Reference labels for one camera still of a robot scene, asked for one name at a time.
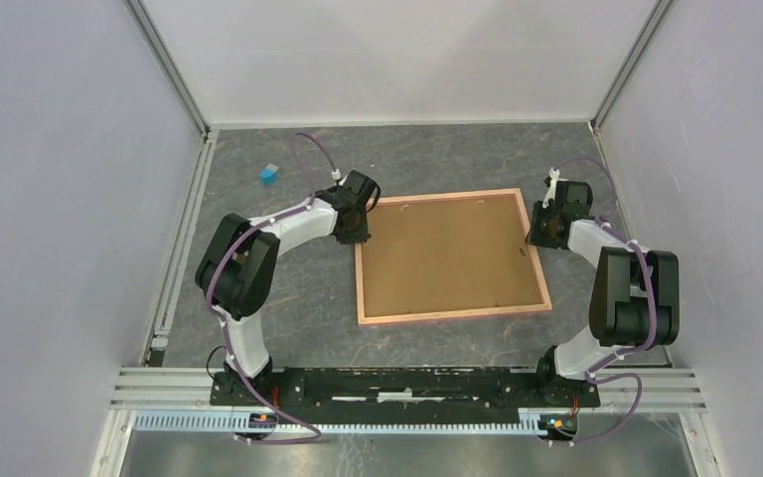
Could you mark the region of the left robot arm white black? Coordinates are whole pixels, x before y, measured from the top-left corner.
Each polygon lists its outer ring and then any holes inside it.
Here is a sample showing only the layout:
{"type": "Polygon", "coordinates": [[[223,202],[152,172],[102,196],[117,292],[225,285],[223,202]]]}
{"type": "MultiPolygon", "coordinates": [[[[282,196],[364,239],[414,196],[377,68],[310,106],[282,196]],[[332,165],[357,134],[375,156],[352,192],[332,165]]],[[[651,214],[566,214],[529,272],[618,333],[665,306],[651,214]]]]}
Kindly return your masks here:
{"type": "Polygon", "coordinates": [[[234,391],[248,404],[265,402],[272,392],[267,373],[272,359],[262,331],[262,308],[272,288],[279,258],[307,242],[326,237],[343,245],[371,238],[368,213],[381,198],[381,187],[352,171],[334,186],[274,214],[220,221],[195,273],[208,310],[219,320],[237,376],[234,391]]]}

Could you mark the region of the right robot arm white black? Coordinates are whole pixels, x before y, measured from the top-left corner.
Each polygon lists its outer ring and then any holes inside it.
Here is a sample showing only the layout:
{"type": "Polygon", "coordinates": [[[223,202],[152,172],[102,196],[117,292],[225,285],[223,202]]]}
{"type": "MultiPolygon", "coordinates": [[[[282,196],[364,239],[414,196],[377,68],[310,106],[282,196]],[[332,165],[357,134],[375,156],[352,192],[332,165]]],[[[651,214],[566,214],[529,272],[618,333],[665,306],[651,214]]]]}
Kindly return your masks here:
{"type": "Polygon", "coordinates": [[[592,381],[615,361],[676,340],[679,259],[646,248],[593,217],[588,184],[556,178],[545,183],[547,192],[534,205],[528,243],[569,250],[595,268],[587,326],[551,347],[537,364],[536,397],[559,405],[573,394],[573,381],[592,381]]]}

